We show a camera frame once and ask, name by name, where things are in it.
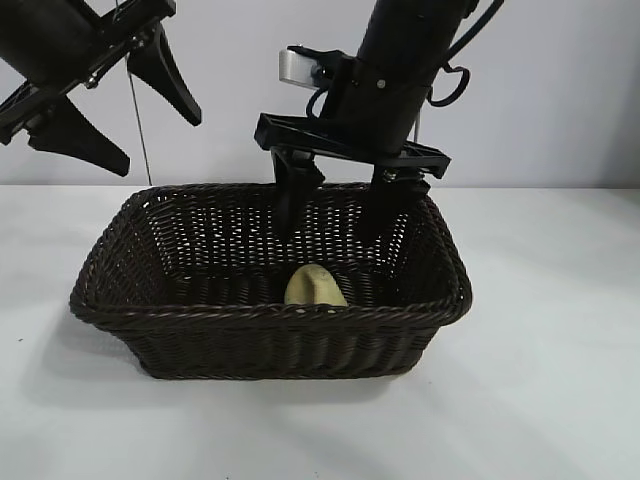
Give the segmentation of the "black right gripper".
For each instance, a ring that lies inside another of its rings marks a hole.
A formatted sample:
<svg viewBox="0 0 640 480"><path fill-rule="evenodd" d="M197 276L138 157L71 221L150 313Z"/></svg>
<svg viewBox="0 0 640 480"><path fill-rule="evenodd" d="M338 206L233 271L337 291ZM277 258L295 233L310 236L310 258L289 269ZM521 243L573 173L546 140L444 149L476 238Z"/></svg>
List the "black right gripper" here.
<svg viewBox="0 0 640 480"><path fill-rule="evenodd" d="M296 232L325 181L315 155L378 166L358 221L361 241L375 241L426 197L431 186L424 173L442 178L451 160L408 136L437 61L433 55L280 55L281 81L310 88L313 95L302 116L260 114L254 134L261 149L272 150L279 235Z"/></svg>

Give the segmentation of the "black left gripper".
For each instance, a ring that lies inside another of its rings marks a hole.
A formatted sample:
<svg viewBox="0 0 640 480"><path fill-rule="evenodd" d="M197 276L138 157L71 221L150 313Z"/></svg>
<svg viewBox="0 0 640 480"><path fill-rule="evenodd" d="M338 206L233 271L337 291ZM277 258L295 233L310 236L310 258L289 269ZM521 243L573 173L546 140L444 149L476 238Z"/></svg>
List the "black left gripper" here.
<svg viewBox="0 0 640 480"><path fill-rule="evenodd" d="M189 124L200 125L201 107L159 23L165 17L164 1L124 1L104 15L85 1L3 1L1 59L24 77L24 83L1 104L1 143L9 144L28 122L28 144L33 149L127 176L127 154L67 97L60 97L79 84L96 86L129 52L128 72Z"/></svg>

